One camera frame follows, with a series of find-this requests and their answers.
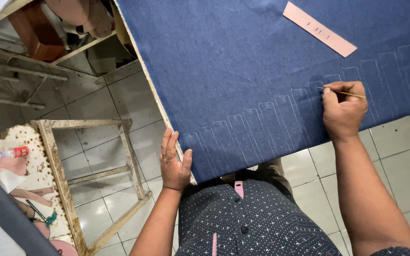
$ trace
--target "pink shirt trim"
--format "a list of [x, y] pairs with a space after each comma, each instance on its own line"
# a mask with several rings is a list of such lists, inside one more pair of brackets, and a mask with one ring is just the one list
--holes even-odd
[[244, 193], [243, 193], [243, 182], [242, 181], [236, 181], [235, 182], [235, 191], [241, 196], [243, 199]]

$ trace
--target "pink leather scrap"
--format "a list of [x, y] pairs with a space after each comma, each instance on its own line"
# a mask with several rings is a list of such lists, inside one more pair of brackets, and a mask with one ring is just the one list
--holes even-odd
[[354, 45], [329, 30], [291, 2], [288, 2], [282, 14], [343, 57], [349, 56], [357, 49]]

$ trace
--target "man's right hand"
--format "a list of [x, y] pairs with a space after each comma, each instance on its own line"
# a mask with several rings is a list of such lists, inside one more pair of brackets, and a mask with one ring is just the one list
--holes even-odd
[[338, 142], [359, 136], [359, 126], [368, 109], [366, 99], [337, 94], [344, 91], [365, 96], [365, 89], [361, 82], [333, 82], [324, 85], [323, 123], [332, 141]]

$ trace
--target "dark printed shirt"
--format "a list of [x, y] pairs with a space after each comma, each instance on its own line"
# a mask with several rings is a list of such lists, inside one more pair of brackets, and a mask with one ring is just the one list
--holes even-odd
[[[341, 254], [288, 192], [249, 179], [235, 188], [208, 187], [181, 201], [175, 255]], [[374, 255], [410, 256], [410, 249], [391, 247]]]

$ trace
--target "wooden frame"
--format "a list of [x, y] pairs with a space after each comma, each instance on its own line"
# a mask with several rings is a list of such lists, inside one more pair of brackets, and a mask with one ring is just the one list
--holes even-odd
[[[50, 160], [51, 169], [56, 180], [56, 185], [59, 190], [60, 198], [63, 203], [66, 219], [71, 228], [71, 234], [75, 242], [75, 246], [79, 256], [95, 255], [112, 237], [115, 235], [128, 220], [153, 196], [152, 192], [144, 193], [142, 183], [140, 181], [139, 171], [134, 158], [134, 150], [129, 141], [128, 131], [132, 125], [132, 120], [38, 120], [33, 121], [39, 127], [42, 140]], [[88, 128], [98, 126], [118, 126], [121, 141], [126, 154], [127, 164], [125, 166], [108, 170], [102, 173], [93, 174], [90, 176], [77, 178], [67, 181], [64, 174], [64, 169], [61, 165], [61, 160], [58, 155], [53, 129], [69, 129], [69, 128]], [[129, 210], [127, 210], [118, 220], [116, 220], [107, 230], [105, 230], [90, 246], [87, 246], [83, 237], [82, 228], [75, 211], [72, 196], [69, 191], [69, 185], [93, 178], [106, 177], [112, 174], [120, 173], [129, 170], [134, 182], [134, 187], [137, 193], [138, 201]]]

